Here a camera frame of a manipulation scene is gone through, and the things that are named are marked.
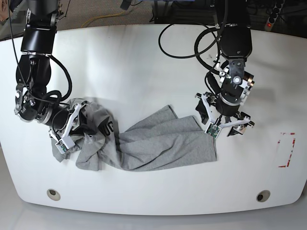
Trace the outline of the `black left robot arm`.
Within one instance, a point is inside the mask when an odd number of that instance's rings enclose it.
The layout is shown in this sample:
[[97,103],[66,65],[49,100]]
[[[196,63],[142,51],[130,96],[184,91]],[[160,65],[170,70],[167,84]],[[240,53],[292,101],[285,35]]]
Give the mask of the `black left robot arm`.
[[229,136],[243,135],[248,126],[253,127],[250,115],[239,109],[244,105],[254,86],[254,76],[245,71],[247,58],[252,52],[250,17],[245,0],[215,0],[216,44],[218,47],[214,65],[197,60],[208,69],[205,83],[210,92],[197,93],[196,110],[206,134],[214,139],[229,128]]

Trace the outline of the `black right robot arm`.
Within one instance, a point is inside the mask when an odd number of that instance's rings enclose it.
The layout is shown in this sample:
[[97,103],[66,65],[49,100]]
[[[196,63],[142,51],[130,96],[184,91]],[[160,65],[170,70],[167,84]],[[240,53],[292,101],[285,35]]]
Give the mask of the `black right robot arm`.
[[[90,104],[84,100],[65,103],[72,92],[72,80],[64,65],[52,55],[57,22],[61,16],[59,0],[29,0],[26,26],[17,61],[15,114],[23,121],[49,126],[49,135],[60,154],[76,146],[73,136],[93,135],[96,128],[86,115]],[[47,91],[51,79],[50,61],[64,72],[68,91]]]

